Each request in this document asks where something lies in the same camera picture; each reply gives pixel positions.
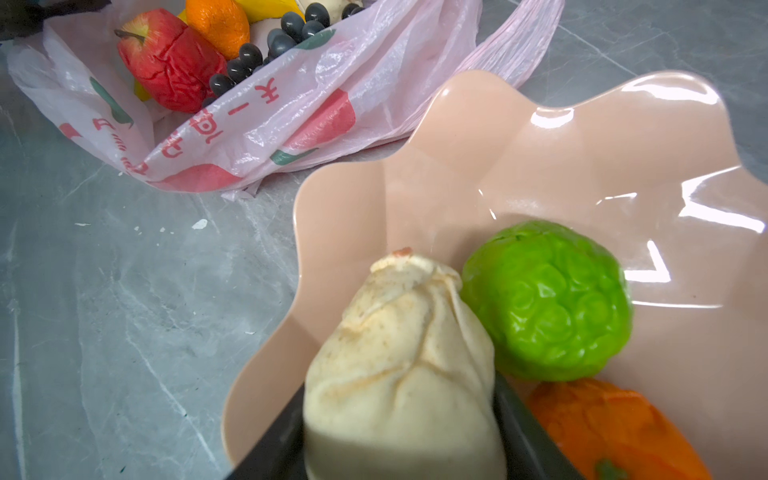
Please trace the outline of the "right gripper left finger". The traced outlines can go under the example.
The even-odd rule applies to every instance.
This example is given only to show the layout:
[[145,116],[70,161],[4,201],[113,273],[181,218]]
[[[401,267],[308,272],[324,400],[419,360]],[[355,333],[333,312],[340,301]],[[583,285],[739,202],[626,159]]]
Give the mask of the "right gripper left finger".
[[307,480],[303,450],[304,385],[226,480]]

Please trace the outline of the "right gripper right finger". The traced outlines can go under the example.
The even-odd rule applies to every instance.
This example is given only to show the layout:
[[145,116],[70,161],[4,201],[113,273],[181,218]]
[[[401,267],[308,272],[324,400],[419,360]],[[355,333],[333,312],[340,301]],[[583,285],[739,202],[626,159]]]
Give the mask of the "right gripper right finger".
[[584,480],[499,372],[493,410],[510,480]]

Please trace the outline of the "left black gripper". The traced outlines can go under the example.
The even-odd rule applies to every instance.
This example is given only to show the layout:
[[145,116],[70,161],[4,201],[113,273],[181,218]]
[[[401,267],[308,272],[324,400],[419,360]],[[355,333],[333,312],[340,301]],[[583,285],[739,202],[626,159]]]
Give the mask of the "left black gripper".
[[37,34],[49,18],[95,12],[110,3],[110,0],[1,0],[1,40]]

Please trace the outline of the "fake persimmon orange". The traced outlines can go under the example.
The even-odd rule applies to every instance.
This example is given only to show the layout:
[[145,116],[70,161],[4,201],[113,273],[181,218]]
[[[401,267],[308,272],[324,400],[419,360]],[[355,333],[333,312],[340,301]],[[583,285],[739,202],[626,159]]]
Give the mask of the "fake persimmon orange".
[[710,479],[682,432],[643,395],[609,382],[544,382],[527,405],[587,479]]

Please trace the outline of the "fake beige pear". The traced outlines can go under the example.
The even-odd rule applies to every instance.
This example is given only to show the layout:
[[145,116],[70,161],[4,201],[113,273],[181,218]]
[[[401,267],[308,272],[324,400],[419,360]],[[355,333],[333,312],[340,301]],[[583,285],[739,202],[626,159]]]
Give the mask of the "fake beige pear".
[[309,366],[311,479],[503,479],[494,346],[459,274],[410,249],[375,262]]

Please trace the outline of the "fake green apple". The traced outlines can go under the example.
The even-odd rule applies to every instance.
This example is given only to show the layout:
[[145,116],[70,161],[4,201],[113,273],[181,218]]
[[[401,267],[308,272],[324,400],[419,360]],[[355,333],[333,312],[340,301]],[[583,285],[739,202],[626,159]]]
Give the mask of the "fake green apple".
[[461,276],[461,297],[505,375],[591,377],[630,339],[633,306],[619,262],[563,225],[529,220],[503,229],[469,256]]

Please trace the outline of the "fake red apple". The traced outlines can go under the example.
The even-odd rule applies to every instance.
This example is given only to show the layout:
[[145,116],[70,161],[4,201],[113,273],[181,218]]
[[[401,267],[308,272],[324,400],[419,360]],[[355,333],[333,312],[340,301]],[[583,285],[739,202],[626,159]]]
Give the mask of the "fake red apple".
[[212,76],[225,57],[171,12],[144,12],[114,31],[119,55],[135,80],[162,107],[194,114],[213,95]]

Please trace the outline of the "pink flower-shaped bowl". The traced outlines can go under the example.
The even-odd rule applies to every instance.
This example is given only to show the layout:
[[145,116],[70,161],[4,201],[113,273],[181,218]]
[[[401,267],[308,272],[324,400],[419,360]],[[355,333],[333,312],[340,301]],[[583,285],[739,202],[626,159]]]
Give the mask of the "pink flower-shaped bowl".
[[295,300],[223,412],[229,460],[279,416],[375,260],[410,247],[459,268],[530,218],[626,271],[632,337],[603,377],[645,395],[715,478],[765,478],[767,188],[741,165],[718,93],[674,71],[565,108],[462,73],[397,153],[314,172],[294,205]]

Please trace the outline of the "pink plastic bag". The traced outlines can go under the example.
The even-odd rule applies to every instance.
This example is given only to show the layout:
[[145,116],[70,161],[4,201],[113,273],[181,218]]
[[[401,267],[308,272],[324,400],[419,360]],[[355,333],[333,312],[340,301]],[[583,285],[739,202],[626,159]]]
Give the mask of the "pink plastic bag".
[[48,20],[6,53],[14,83],[80,148],[160,190],[235,191],[407,136],[451,76],[512,86],[542,60],[564,5],[523,1],[477,40],[478,1],[376,1],[256,71],[204,110],[139,100],[113,30],[147,8],[117,1]]

